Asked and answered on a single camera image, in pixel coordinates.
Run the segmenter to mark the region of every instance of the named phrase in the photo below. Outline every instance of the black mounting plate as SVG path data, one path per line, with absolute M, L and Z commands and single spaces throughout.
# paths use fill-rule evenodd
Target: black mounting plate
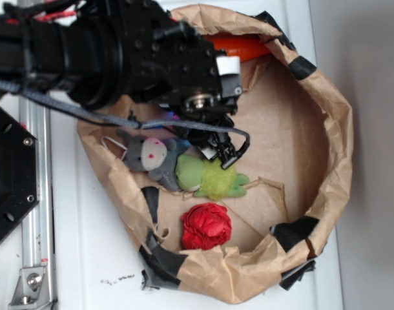
M 37 140 L 0 107 L 0 244 L 37 204 Z

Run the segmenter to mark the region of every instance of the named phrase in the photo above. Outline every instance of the gray plush bunny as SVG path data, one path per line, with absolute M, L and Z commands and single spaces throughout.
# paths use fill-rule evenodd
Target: gray plush bunny
M 167 139 L 160 141 L 142 135 L 131 136 L 123 129 L 118 129 L 117 135 L 124 139 L 127 146 L 127 155 L 123 161 L 131 171 L 148 171 L 152 180 L 158 181 L 169 191 L 180 190 L 174 171 L 177 157 L 190 147 L 187 140 Z

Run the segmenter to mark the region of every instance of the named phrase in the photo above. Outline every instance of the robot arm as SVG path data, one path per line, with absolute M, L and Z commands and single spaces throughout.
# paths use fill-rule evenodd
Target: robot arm
M 70 26 L 38 18 L 75 5 Z M 0 79 L 23 88 L 63 90 L 84 109 L 135 102 L 166 104 L 181 119 L 233 127 L 242 93 L 238 59 L 214 49 L 184 21 L 151 0 L 57 0 L 0 14 Z M 223 168 L 239 151 L 226 132 L 178 129 L 178 135 L 220 157 Z

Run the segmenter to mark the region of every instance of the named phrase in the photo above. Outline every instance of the cable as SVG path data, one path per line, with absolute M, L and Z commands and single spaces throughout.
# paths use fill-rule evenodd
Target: cable
M 20 94 L 23 97 L 35 101 L 36 103 L 39 103 L 45 107 L 63 112 L 71 116 L 75 116 L 83 120 L 88 120 L 88 122 L 93 122 L 89 119 L 98 119 L 106 122 L 106 124 L 104 125 L 114 124 L 117 126 L 130 127 L 133 129 L 155 129 L 156 127 L 177 126 L 177 127 L 185 127 L 188 129 L 206 130 L 210 132 L 234 132 L 236 134 L 245 136 L 247 143 L 250 140 L 250 135 L 247 132 L 232 127 L 219 127 L 205 123 L 198 123 L 195 121 L 184 121 L 180 119 L 154 119 L 151 121 L 143 121 L 143 122 L 133 121 L 129 119 L 122 119 L 117 116 L 104 115 L 97 112 L 88 111 L 83 108 L 75 107 L 73 105 L 69 105 L 68 103 L 64 103 L 62 101 L 56 100 L 46 94 L 42 94 L 40 92 L 31 90 L 26 87 L 21 89 L 21 87 L 22 86 L 17 83 L 0 79 L 0 90 L 3 92 Z

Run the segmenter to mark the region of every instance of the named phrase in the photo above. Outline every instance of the plush toy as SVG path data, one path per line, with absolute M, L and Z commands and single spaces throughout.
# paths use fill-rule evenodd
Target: plush toy
M 221 164 L 219 158 L 209 161 L 182 154 L 177 159 L 177 183 L 181 189 L 194 192 L 195 197 L 208 197 L 214 201 L 246 195 L 242 185 L 250 182 L 249 177 L 238 174 L 234 166 L 223 170 Z
M 142 135 L 131 136 L 127 131 L 118 129 L 117 135 L 127 145 L 127 155 L 123 160 L 134 172 L 148 171 L 149 177 L 158 181 L 169 191 L 175 192 L 178 187 L 175 168 L 177 157 L 183 154 L 190 143 L 184 139 L 167 139 L 160 141 Z

